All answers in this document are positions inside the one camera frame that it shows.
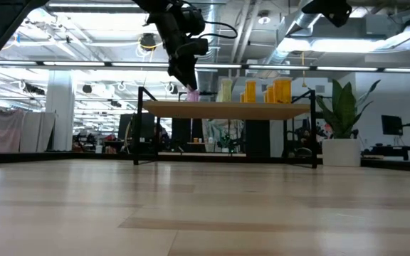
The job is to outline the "pale yellow-green pill bottle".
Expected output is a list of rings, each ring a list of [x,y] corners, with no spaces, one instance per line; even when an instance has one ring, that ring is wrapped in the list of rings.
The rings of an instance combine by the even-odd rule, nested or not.
[[[222,102],[232,101],[232,85],[233,85],[232,79],[224,78],[221,81],[221,101]]]

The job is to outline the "black aluminium rig frame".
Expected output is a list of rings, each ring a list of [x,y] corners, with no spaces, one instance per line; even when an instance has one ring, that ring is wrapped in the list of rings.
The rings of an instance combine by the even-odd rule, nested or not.
[[[75,153],[75,152],[45,152],[45,153],[0,153],[0,164],[21,163],[30,161],[55,161],[69,159],[91,159],[91,160],[127,160],[132,161],[131,154],[95,154],[95,153]],[[270,157],[248,157],[229,156],[226,154],[168,154],[162,152],[158,155],[142,154],[138,156],[142,161],[187,161],[187,162],[218,162],[218,163],[240,163],[240,164],[291,164],[311,166],[309,159],[299,158],[270,158]],[[410,161],[391,161],[380,159],[363,159],[362,167],[376,169],[391,169],[400,171],[410,171]]]

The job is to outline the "black desk monitor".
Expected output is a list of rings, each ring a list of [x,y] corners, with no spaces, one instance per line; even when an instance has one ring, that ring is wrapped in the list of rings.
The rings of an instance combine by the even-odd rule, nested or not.
[[[400,117],[382,115],[382,132],[384,135],[403,135],[403,123]]]

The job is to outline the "bright ceiling light panel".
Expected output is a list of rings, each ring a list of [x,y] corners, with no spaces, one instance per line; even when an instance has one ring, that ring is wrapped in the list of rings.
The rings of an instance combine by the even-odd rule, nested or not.
[[[365,39],[283,39],[276,50],[278,52],[315,51],[325,53],[370,53],[382,46],[383,41]]]

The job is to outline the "white curtain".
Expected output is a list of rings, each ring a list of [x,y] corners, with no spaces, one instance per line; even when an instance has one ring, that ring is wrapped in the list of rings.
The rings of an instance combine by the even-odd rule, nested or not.
[[[0,153],[45,152],[55,121],[51,112],[0,112]]]

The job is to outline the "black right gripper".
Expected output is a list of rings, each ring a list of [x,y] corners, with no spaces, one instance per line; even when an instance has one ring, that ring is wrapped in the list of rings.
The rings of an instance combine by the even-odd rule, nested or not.
[[[324,14],[337,28],[345,25],[352,13],[346,0],[311,0],[301,10],[305,14]]]

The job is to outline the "green plant in white pot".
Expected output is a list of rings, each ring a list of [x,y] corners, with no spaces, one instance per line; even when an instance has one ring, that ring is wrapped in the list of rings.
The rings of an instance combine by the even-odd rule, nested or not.
[[[316,97],[324,120],[332,129],[332,138],[322,142],[322,162],[325,166],[361,166],[361,146],[352,137],[352,132],[363,111],[371,105],[367,98],[379,83],[379,80],[375,81],[365,94],[356,98],[350,82],[342,86],[333,80],[331,106],[326,105],[324,97]]]

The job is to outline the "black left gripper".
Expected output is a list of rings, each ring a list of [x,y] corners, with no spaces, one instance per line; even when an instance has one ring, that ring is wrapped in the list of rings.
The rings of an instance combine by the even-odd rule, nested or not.
[[[194,56],[183,56],[177,52],[185,45],[191,33],[188,20],[184,15],[182,0],[133,0],[149,16],[146,24],[154,23],[169,55],[168,73],[190,90],[197,89]]]

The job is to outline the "white column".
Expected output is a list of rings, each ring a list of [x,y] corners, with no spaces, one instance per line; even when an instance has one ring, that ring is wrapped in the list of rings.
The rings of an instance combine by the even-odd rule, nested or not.
[[[70,151],[72,149],[75,91],[76,84],[71,71],[49,71],[46,111],[56,116],[53,150]]]

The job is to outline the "small orange pill bottle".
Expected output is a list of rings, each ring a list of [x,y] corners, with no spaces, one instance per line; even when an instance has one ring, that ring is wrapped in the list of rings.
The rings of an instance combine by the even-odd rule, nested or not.
[[[256,103],[256,85],[255,80],[247,80],[245,83],[245,102]]]

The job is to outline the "wooden shelf with black frame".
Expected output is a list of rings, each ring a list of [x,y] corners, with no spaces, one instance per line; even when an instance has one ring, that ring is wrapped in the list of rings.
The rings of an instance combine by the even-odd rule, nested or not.
[[[135,114],[133,164],[141,159],[140,136],[142,111],[147,110],[157,118],[179,119],[241,119],[241,120],[283,120],[292,119],[300,114],[309,113],[311,135],[316,137],[316,94],[308,90],[292,99],[290,104],[276,103],[239,103],[239,102],[169,102],[157,100],[145,87],[138,88],[137,111]]]

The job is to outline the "black hanging spotlight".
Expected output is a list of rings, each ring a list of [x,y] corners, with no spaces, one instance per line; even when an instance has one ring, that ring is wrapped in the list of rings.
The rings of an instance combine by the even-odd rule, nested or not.
[[[145,51],[154,51],[157,47],[153,33],[144,33],[140,38],[140,48]]]

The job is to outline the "black low desk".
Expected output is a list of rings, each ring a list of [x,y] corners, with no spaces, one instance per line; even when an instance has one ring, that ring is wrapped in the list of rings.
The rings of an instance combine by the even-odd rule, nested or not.
[[[389,157],[402,157],[404,161],[409,160],[410,146],[389,146],[389,145],[376,145],[371,149],[365,149],[362,152],[363,156],[389,156]]]

